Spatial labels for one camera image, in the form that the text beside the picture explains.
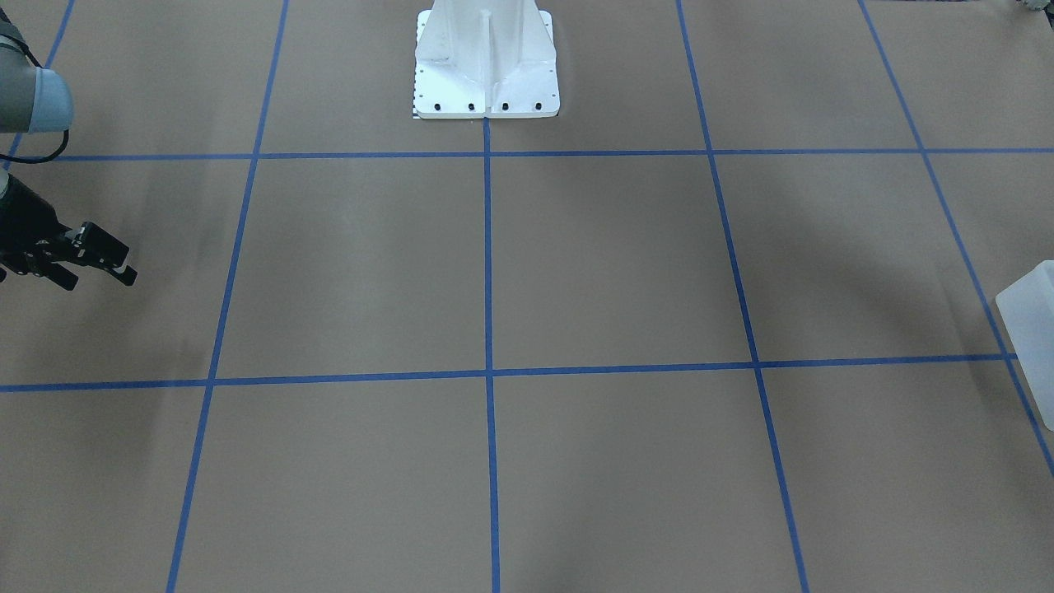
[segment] grid square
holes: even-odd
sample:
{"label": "grid square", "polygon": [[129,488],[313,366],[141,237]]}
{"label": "grid square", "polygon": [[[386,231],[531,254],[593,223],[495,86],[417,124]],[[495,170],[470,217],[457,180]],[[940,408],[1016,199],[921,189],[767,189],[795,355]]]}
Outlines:
{"label": "grid square", "polygon": [[[76,110],[66,153],[251,151],[279,13],[251,0],[78,3],[54,63]],[[19,153],[56,144],[27,136]]]}
{"label": "grid square", "polygon": [[502,591],[797,590],[752,373],[497,379],[495,411]]}
{"label": "grid square", "polygon": [[495,365],[749,360],[706,158],[492,166]]}
{"label": "grid square", "polygon": [[1051,475],[1001,362],[765,372],[814,591],[1046,592]]}
{"label": "grid square", "polygon": [[997,351],[917,155],[718,159],[764,360]]}
{"label": "grid square", "polygon": [[201,390],[0,395],[4,591],[158,591]]}
{"label": "grid square", "polygon": [[477,151],[479,120],[413,119],[422,0],[293,2],[275,76],[269,152]]}
{"label": "grid square", "polygon": [[[1049,154],[934,154],[944,198],[989,304],[1054,258],[1054,167]],[[1002,325],[1002,318],[995,316]],[[1007,340],[1006,329],[1002,330]]]}
{"label": "grid square", "polygon": [[684,13],[714,147],[915,145],[856,2],[690,2]]}
{"label": "grid square", "polygon": [[1049,146],[1054,43],[1014,0],[867,2],[922,142]]}
{"label": "grid square", "polygon": [[179,590],[490,591],[482,380],[217,389]]}
{"label": "grid square", "polygon": [[260,162],[221,376],[482,369],[482,169]]}
{"label": "grid square", "polygon": [[93,220],[131,248],[139,277],[101,270],[66,292],[8,274],[0,381],[196,379],[209,374],[238,225],[245,161],[53,162],[12,173],[67,225]]}
{"label": "grid square", "polygon": [[674,2],[538,4],[552,13],[560,116],[494,121],[494,150],[704,147]]}

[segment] blue tape line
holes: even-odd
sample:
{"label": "blue tape line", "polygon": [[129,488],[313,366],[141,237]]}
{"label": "blue tape line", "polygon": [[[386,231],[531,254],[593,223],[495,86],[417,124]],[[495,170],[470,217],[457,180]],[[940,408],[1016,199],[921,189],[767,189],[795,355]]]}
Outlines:
{"label": "blue tape line", "polygon": [[56,161],[97,162],[126,160],[250,160],[252,153],[218,153],[218,154],[74,154],[60,156]]}
{"label": "blue tape line", "polygon": [[[44,67],[51,68],[52,64],[55,63],[55,56],[59,53],[59,45],[62,43],[62,38],[65,37],[66,25],[70,24],[70,17],[73,15],[73,5],[77,0],[70,0],[66,3],[66,9],[62,13],[62,21],[59,23],[59,31],[55,34],[55,41],[52,42],[52,48],[47,52],[47,59],[44,60]],[[11,142],[11,149],[7,154],[15,156],[18,152],[18,146],[22,143],[22,134],[15,134],[15,139]],[[11,170],[11,161],[5,160],[3,163],[4,171]]]}
{"label": "blue tape line", "polygon": [[1002,358],[1002,355],[949,355],[934,357],[761,361],[758,364],[762,369],[807,369],[825,367],[882,367],[898,364],[940,364],[951,362],[990,362],[1001,361]]}
{"label": "blue tape line", "polygon": [[[1017,355],[1011,353],[1011,360]],[[837,367],[887,367],[901,364],[946,364],[965,362],[1001,362],[1000,354],[946,355],[931,357],[887,357],[864,359],[804,359],[744,362],[704,362],[685,364],[638,364],[610,367],[546,367],[495,369],[493,371],[424,371],[410,373],[358,373],[346,375],[297,375],[273,377],[228,377],[209,379],[173,379],[158,381],[109,381],[95,383],[22,383],[0,386],[0,394],[44,392],[93,392],[117,390],[157,390],[167,388],[231,388],[243,386],[310,386],[315,383],[364,383],[378,381],[430,381],[443,379],[481,379],[485,377],[545,377],[551,375],[620,375],[646,373],[705,373],[713,371],[747,371],[761,369],[819,369]]]}
{"label": "blue tape line", "polygon": [[702,156],[705,150],[506,150],[491,153],[494,157],[550,156]]}
{"label": "blue tape line", "polygon": [[943,147],[943,149],[932,149],[926,147],[925,152],[930,154],[1050,154],[1054,153],[1054,146],[1037,146],[1037,147]]}
{"label": "blue tape line", "polygon": [[490,476],[490,590],[502,592],[501,520],[497,503],[497,421],[494,418],[494,377],[487,375],[487,462]]}
{"label": "blue tape line", "polygon": [[278,31],[275,33],[274,52],[271,56],[271,68],[268,72],[267,86],[264,91],[264,101],[260,105],[259,122],[256,126],[256,141],[253,144],[253,158],[249,164],[249,174],[246,178],[246,191],[241,199],[241,211],[238,214],[238,229],[235,233],[234,248],[231,251],[231,263],[227,272],[227,284],[223,289],[223,302],[220,307],[219,321],[216,324],[216,340],[213,345],[212,361],[209,365],[209,384],[206,387],[204,396],[201,398],[201,414],[198,418],[197,434],[194,437],[194,453],[191,456],[190,472],[187,476],[187,490],[183,494],[183,506],[179,514],[179,528],[176,532],[176,541],[172,551],[172,566],[169,569],[169,580],[167,593],[175,593],[176,580],[179,577],[179,564],[182,559],[183,541],[187,538],[187,526],[190,520],[191,505],[194,499],[194,487],[197,483],[198,466],[201,462],[201,449],[204,443],[206,429],[209,423],[209,410],[212,407],[212,395],[216,372],[219,368],[220,351],[223,348],[223,334],[227,330],[227,318],[231,308],[231,295],[234,291],[234,279],[238,270],[238,258],[241,251],[241,240],[245,236],[246,220],[249,216],[249,203],[252,198],[253,184],[256,178],[256,166],[259,162],[258,155],[260,144],[264,141],[264,130],[267,124],[267,114],[271,102],[271,92],[274,87],[275,74],[278,70],[278,60],[281,55],[281,40],[286,31],[286,18],[289,14],[289,0],[282,0],[281,13],[278,16]]}
{"label": "blue tape line", "polygon": [[41,392],[101,392],[117,390],[163,390],[169,388],[204,388],[204,379],[172,379],[159,381],[100,381],[92,383],[26,383],[0,386],[0,394],[32,394]]}
{"label": "blue tape line", "polygon": [[688,39],[688,27],[684,18],[684,6],[681,0],[677,0],[678,19],[681,23],[681,36],[684,39],[684,53],[688,60],[688,72],[691,74],[691,87],[696,94],[696,105],[699,110],[699,122],[703,129],[703,139],[706,143],[708,160],[710,164],[710,175],[714,179],[714,192],[717,196],[718,209],[721,213],[721,226],[724,230],[725,243],[728,249],[728,260],[731,264],[733,277],[736,282],[736,294],[739,298],[740,314],[743,317],[743,329],[746,333],[746,342],[750,350],[750,362],[754,365],[754,377],[758,384],[758,395],[761,399],[761,410],[765,418],[765,430],[768,433],[768,446],[772,450],[773,464],[776,468],[776,478],[779,482],[780,498],[783,501],[783,514],[786,518],[787,534],[790,538],[790,546],[794,550],[795,565],[798,568],[798,581],[802,593],[809,593],[808,576],[805,572],[805,560],[801,552],[801,545],[798,538],[798,527],[794,517],[794,508],[790,503],[790,494],[787,489],[786,477],[783,472],[783,458],[780,454],[779,440],[776,436],[776,426],[773,421],[772,410],[768,406],[768,394],[765,389],[764,377],[758,357],[758,347],[755,341],[754,327],[750,323],[750,313],[746,304],[746,292],[743,288],[743,278],[740,274],[739,260],[736,256],[736,244],[733,240],[731,225],[728,222],[728,211],[725,207],[724,192],[721,189],[721,177],[718,174],[717,160],[714,156],[714,143],[710,139],[710,129],[706,120],[706,108],[703,104],[703,94],[699,87],[699,76],[696,71],[696,59],[691,52],[691,42]]}
{"label": "blue tape line", "polygon": [[480,158],[482,152],[265,152],[264,159],[299,158]]}
{"label": "blue tape line", "polygon": [[550,367],[539,369],[500,369],[494,377],[544,377],[548,375],[620,375],[633,373],[685,373],[699,371],[742,371],[754,369],[750,362],[714,362],[697,364],[637,364],[612,367]]}
{"label": "blue tape line", "polygon": [[918,154],[918,149],[717,149],[717,156],[768,154]]}
{"label": "blue tape line", "polygon": [[912,130],[912,135],[915,137],[915,143],[919,147],[919,152],[922,155],[922,161],[925,163],[926,172],[930,174],[930,180],[933,182],[933,187],[937,192],[937,199],[940,201],[941,210],[944,211],[944,218],[948,220],[948,226],[952,231],[952,236],[955,238],[955,244],[959,249],[959,254],[962,256],[962,261],[967,265],[967,271],[970,272],[970,280],[974,284],[974,291],[977,292],[977,298],[981,302],[981,307],[984,309],[984,317],[988,318],[989,328],[992,330],[992,335],[995,337],[995,341],[999,347],[999,353],[1002,355],[1002,360],[1007,365],[1007,372],[1010,373],[1011,380],[1014,383],[1014,389],[1017,392],[1018,400],[1021,402],[1021,407],[1024,409],[1024,414],[1029,418],[1029,424],[1032,427],[1032,434],[1036,438],[1036,442],[1039,444],[1039,450],[1042,453],[1043,459],[1047,462],[1047,469],[1050,471],[1051,476],[1054,476],[1054,458],[1051,457],[1050,449],[1047,447],[1047,440],[1043,438],[1042,432],[1039,429],[1039,423],[1036,421],[1036,416],[1032,412],[1032,406],[1029,403],[1029,398],[1024,394],[1024,390],[1021,387],[1021,382],[1017,377],[1017,372],[1014,370],[1013,359],[1010,356],[1010,351],[1007,349],[1007,344],[1002,340],[1002,334],[999,332],[999,327],[995,321],[995,316],[992,314],[992,308],[989,305],[988,296],[984,295],[984,289],[981,286],[980,278],[977,275],[977,270],[974,268],[973,260],[970,258],[970,253],[967,251],[967,244],[962,240],[962,235],[959,233],[959,226],[955,222],[955,217],[952,215],[952,209],[948,204],[948,199],[944,197],[944,190],[940,185],[940,181],[937,179],[937,173],[933,167],[933,162],[930,160],[929,151],[925,144],[922,142],[922,136],[919,134],[918,126],[915,124],[915,118],[912,116],[911,108],[907,106],[907,100],[904,98],[904,94],[900,88],[900,83],[897,81],[896,75],[893,73],[893,65],[890,63],[889,56],[886,56],[885,47],[882,45],[882,40],[878,36],[878,29],[875,28],[875,22],[871,18],[871,13],[867,12],[867,6],[864,0],[857,0],[860,5],[860,11],[863,12],[864,20],[867,22],[867,28],[871,31],[871,36],[875,41],[875,46],[878,47],[879,56],[882,58],[882,64],[885,66],[885,73],[890,77],[890,82],[893,84],[893,90],[897,93],[897,99],[900,101],[900,107],[904,112],[904,117],[907,119],[907,125]]}
{"label": "blue tape line", "polygon": [[418,373],[359,373],[349,375],[302,375],[292,377],[231,377],[213,381],[217,388],[239,386],[310,386],[315,383],[369,383],[377,381],[428,381],[434,379],[479,379],[485,371],[426,371]]}
{"label": "blue tape line", "polygon": [[[1039,147],[945,147],[925,149],[930,154],[1051,154],[1054,146]],[[763,156],[779,154],[920,154],[919,149],[816,147],[816,149],[714,149],[707,150],[571,150],[492,151],[492,158],[545,158],[551,156]],[[122,160],[296,160],[346,158],[481,158],[482,152],[261,152],[216,154],[83,154],[63,155],[55,160],[70,162]]]}
{"label": "blue tape line", "polygon": [[490,119],[483,119],[483,211],[484,211],[484,351],[487,376],[487,458],[490,476],[490,587],[502,591],[502,553],[497,502],[497,436],[494,417],[494,292],[493,233],[491,216]]}

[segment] blue tape grid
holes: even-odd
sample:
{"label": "blue tape grid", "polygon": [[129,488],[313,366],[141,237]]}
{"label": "blue tape grid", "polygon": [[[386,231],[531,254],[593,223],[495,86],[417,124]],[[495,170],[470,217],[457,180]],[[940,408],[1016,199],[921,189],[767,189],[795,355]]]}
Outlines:
{"label": "blue tape grid", "polygon": [[[875,41],[875,45],[881,56],[882,63],[886,70],[890,81],[894,86],[897,98],[900,101],[904,117],[912,130],[916,145],[914,147],[902,149],[715,149],[710,139],[709,127],[706,119],[706,110],[703,101],[703,94],[700,88],[699,78],[695,64],[695,57],[691,50],[689,35],[684,16],[684,7],[681,0],[676,0],[678,18],[680,21],[681,34],[684,42],[685,57],[688,63],[689,75],[691,77],[692,88],[696,95],[697,107],[699,111],[700,125],[703,133],[705,149],[703,150],[597,150],[597,151],[493,151],[491,150],[491,129],[490,121],[483,121],[483,151],[462,151],[462,152],[318,152],[318,153],[265,153],[261,152],[264,131],[267,123],[267,114],[270,106],[271,94],[274,86],[275,74],[281,54],[281,42],[286,27],[286,20],[289,13],[289,1],[284,0],[281,13],[278,20],[278,29],[275,36],[274,48],[271,59],[271,67],[268,73],[268,81],[265,91],[264,101],[260,108],[260,116],[257,125],[256,138],[252,152],[249,153],[220,153],[220,154],[133,154],[133,155],[69,155],[61,156],[57,160],[70,162],[90,161],[154,161],[154,160],[248,160],[249,173],[246,180],[246,189],[242,197],[241,211],[238,218],[238,226],[235,235],[235,242],[231,254],[230,266],[228,270],[227,283],[223,292],[223,300],[220,309],[219,320],[217,322],[216,336],[213,347],[213,354],[210,362],[209,376],[206,379],[187,380],[161,380],[161,381],[115,381],[115,382],[84,382],[84,383],[46,383],[46,384],[15,384],[0,386],[0,393],[45,393],[45,392],[76,392],[76,391],[100,391],[100,390],[143,390],[143,389],[171,389],[171,388],[204,388],[201,412],[198,420],[197,433],[194,441],[194,451],[191,459],[191,467],[187,480],[183,503],[180,512],[179,527],[176,541],[173,549],[172,565],[169,572],[167,591],[174,593],[179,573],[179,564],[182,554],[182,547],[187,536],[187,527],[194,495],[197,470],[200,463],[201,450],[204,443],[206,429],[208,426],[209,410],[212,401],[213,391],[216,387],[231,386],[274,386],[274,384],[309,384],[309,383],[338,383],[338,382],[369,382],[369,381],[419,381],[419,380],[442,380],[457,378],[483,378],[486,380],[486,410],[487,410],[487,440],[488,460],[490,479],[490,529],[491,529],[491,579],[492,591],[501,591],[501,554],[500,554],[500,532],[499,532],[499,485],[497,485],[497,443],[496,443],[496,421],[494,410],[494,378],[495,377],[536,377],[550,375],[590,375],[590,374],[632,374],[632,373],[686,373],[686,372],[710,372],[710,371],[753,371],[757,382],[758,394],[761,401],[762,412],[765,419],[765,427],[768,434],[769,447],[773,455],[773,462],[780,488],[780,495],[783,501],[784,514],[787,523],[787,531],[794,551],[795,561],[798,568],[799,585],[803,593],[808,593],[808,578],[805,570],[804,558],[801,552],[797,528],[794,519],[793,505],[789,491],[783,472],[779,440],[777,438],[775,423],[768,406],[768,397],[765,390],[763,371],[766,369],[806,369],[806,368],[838,368],[838,367],[862,367],[862,365],[900,365],[900,364],[940,364],[940,363],[963,363],[963,362],[1003,362],[1014,383],[1020,403],[1032,427],[1033,433],[1047,461],[1048,468],[1054,475],[1054,459],[1040,432],[1038,422],[1029,404],[1024,390],[1020,383],[1013,361],[1016,356],[1009,352],[1002,336],[998,331],[995,317],[989,301],[981,288],[980,280],[974,269],[965,243],[959,234],[954,215],[946,199],[940,181],[930,159],[931,154],[1054,154],[1054,146],[1042,147],[928,147],[922,142],[921,136],[915,124],[907,102],[901,92],[900,84],[886,56],[885,50],[879,38],[875,24],[867,12],[864,0],[858,0],[860,9],[867,23],[867,27]],[[55,56],[65,34],[66,26],[73,14],[76,0],[70,0],[62,16],[58,33],[47,55],[45,67],[51,67]],[[21,142],[21,135],[16,135],[12,143],[9,154],[15,154]],[[739,262],[736,255],[736,245],[733,237],[731,225],[728,221],[727,210],[724,203],[724,196],[721,186],[721,179],[717,166],[717,156],[728,155],[777,155],[777,154],[917,154],[922,157],[930,179],[933,182],[937,198],[940,201],[962,260],[967,265],[978,299],[984,309],[985,317],[992,330],[993,336],[998,344],[998,354],[989,355],[953,355],[953,356],[932,356],[932,357],[893,357],[893,358],[865,358],[865,359],[821,359],[821,360],[786,360],[786,361],[763,361],[758,355],[753,325],[750,323],[749,309],[747,304],[746,291],[743,285],[742,276],[739,270]],[[620,365],[620,367],[582,367],[582,368],[539,368],[539,369],[495,369],[493,361],[493,298],[492,298],[492,226],[491,226],[491,161],[493,158],[507,157],[577,157],[577,156],[705,156],[708,160],[714,182],[714,189],[718,200],[718,207],[721,214],[722,228],[725,235],[726,248],[728,251],[729,264],[736,283],[736,291],[739,298],[740,313],[743,320],[744,334],[750,353],[749,361],[726,362],[726,363],[698,363],[698,364],[668,364],[668,365]],[[485,352],[486,364],[483,370],[466,371],[440,371],[424,373],[378,373],[378,374],[349,374],[349,375],[321,375],[302,377],[246,377],[246,378],[217,378],[220,353],[223,343],[223,334],[227,328],[228,314],[230,312],[231,296],[234,289],[235,275],[238,266],[238,259],[241,250],[241,240],[245,234],[246,220],[248,218],[249,205],[252,196],[253,184],[256,175],[257,164],[260,160],[270,159],[312,159],[312,158],[482,158],[484,164],[484,200],[485,200]],[[9,162],[4,163],[4,169],[9,166]]]}

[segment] white pedestal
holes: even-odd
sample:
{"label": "white pedestal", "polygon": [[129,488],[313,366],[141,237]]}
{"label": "white pedestal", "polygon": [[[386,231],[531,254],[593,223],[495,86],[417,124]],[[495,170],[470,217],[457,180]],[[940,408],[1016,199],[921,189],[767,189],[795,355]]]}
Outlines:
{"label": "white pedestal", "polygon": [[417,17],[414,115],[551,117],[560,111],[552,17],[534,0],[435,0]]}

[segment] translucent container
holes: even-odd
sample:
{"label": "translucent container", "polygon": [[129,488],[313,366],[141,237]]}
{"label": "translucent container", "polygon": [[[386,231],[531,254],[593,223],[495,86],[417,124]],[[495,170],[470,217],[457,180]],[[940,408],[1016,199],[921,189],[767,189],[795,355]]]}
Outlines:
{"label": "translucent container", "polygon": [[996,296],[1007,333],[1048,431],[1054,431],[1054,259]]}

